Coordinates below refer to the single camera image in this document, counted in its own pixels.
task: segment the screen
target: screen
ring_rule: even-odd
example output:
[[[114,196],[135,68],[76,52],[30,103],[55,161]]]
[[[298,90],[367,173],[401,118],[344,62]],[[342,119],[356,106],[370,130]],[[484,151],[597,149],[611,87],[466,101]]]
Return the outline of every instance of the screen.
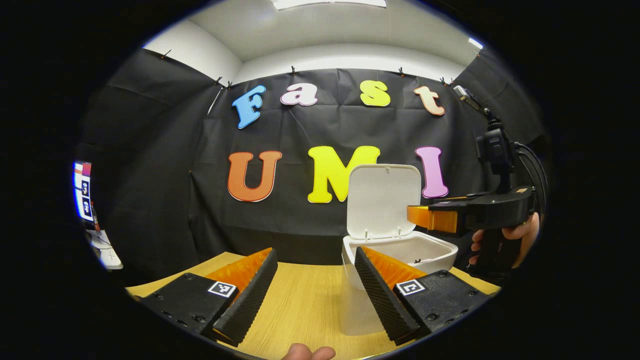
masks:
[[[91,163],[74,163],[74,187],[78,216],[87,224],[95,225],[95,214],[91,202]]]

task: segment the blue letter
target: blue letter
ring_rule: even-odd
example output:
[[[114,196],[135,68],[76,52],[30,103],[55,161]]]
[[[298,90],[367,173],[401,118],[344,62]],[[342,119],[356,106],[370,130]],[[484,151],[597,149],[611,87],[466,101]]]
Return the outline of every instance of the blue letter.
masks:
[[[232,105],[236,107],[238,116],[240,116],[238,129],[242,129],[260,117],[260,112],[254,111],[253,108],[259,109],[262,106],[262,98],[258,94],[262,94],[266,90],[267,88],[264,85],[258,85],[233,102]]]

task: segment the white storage box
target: white storage box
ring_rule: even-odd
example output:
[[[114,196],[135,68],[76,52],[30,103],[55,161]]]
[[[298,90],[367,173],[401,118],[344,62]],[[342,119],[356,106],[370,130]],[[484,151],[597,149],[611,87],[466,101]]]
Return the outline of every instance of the white storage box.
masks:
[[[449,270],[458,247],[414,231],[406,207],[420,204],[421,174],[410,165],[366,164],[349,176],[347,232],[342,244],[340,330],[349,336],[384,331],[355,269],[355,252],[365,245],[430,274]]]

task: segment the table surface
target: table surface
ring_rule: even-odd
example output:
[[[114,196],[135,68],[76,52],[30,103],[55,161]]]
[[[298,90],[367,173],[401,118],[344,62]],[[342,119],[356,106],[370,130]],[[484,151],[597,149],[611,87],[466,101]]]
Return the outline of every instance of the table surface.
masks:
[[[242,257],[224,252],[183,272],[127,290],[131,295],[146,297],[184,272],[205,276]],[[331,346],[336,351],[334,359],[342,360],[362,359],[399,348],[384,331],[360,336],[346,336],[340,332],[339,297],[343,271],[342,265],[279,262],[260,311],[236,349],[277,360],[287,353],[292,343],[303,343],[311,351]],[[450,272],[486,294],[500,290],[498,286],[473,278],[457,268]]]

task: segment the white wall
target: white wall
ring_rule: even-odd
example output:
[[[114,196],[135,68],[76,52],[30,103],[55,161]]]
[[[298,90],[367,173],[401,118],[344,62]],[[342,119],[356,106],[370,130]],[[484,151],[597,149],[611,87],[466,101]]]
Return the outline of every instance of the white wall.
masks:
[[[223,84],[233,81],[242,62],[218,39],[204,31],[200,26],[184,20],[158,34],[145,49],[164,54],[181,63],[193,67],[197,71],[218,79]]]
[[[315,69],[374,69],[398,71],[429,79],[455,79],[466,66],[420,51],[374,44],[330,44],[301,47],[245,62],[233,82]]]

